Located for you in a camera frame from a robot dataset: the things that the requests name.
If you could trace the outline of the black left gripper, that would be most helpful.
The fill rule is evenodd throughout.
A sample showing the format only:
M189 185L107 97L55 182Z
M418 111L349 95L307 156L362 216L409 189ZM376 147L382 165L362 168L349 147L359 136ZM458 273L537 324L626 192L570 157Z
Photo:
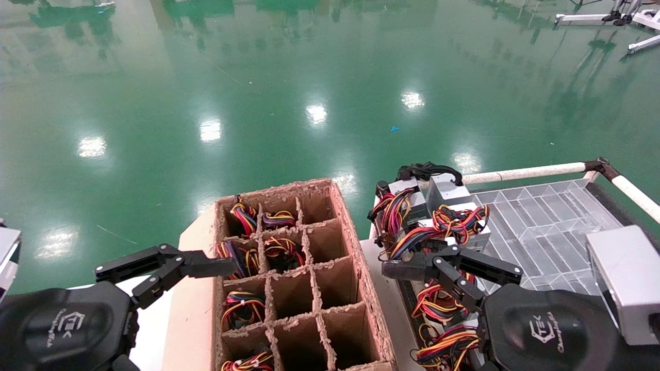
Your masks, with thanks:
M2 301L2 370L137 370L129 359L139 329L135 308L148 308L186 277L224 277L237 267L234 258L159 244L102 263L94 269L97 284L87 288L9 295ZM113 285L149 273L132 299Z

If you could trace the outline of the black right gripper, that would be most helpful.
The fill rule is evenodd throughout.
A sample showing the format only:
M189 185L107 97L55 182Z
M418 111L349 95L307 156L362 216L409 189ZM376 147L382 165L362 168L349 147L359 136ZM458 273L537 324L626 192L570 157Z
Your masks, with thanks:
M504 285L487 296L462 273ZM480 311L483 370L658 370L658 345L625 342L601 298L566 290L531 291L523 270L481 252L452 246L383 262L389 279L427 283L467 311Z

